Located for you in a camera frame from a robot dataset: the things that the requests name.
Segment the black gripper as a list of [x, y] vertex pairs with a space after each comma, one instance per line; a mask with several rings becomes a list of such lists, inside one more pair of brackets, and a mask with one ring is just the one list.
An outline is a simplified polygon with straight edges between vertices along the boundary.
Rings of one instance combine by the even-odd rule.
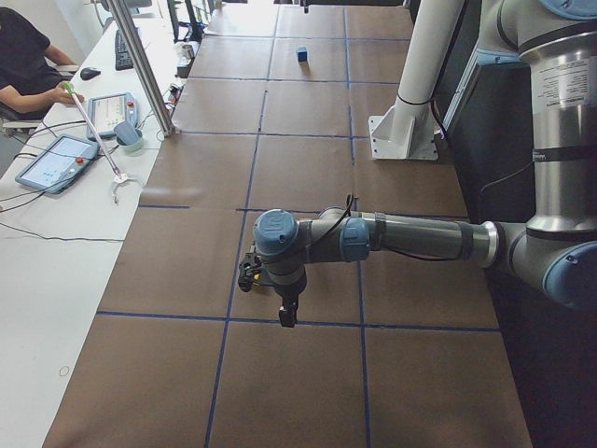
[[274, 290], [282, 300], [282, 305], [278, 312], [280, 324], [284, 328], [294, 328], [298, 323], [299, 284], [276, 285]]

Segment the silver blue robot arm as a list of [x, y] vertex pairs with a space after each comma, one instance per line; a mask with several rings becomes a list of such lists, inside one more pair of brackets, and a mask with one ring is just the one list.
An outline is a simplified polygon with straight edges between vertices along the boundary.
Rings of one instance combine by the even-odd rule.
[[239, 266], [242, 290], [271, 287], [280, 323], [297, 322], [309, 263], [392, 251], [429, 261], [497, 267], [561, 305], [596, 307], [596, 5], [486, 1], [478, 60], [531, 69], [535, 214], [479, 225], [330, 208], [315, 219], [273, 209], [253, 228]]

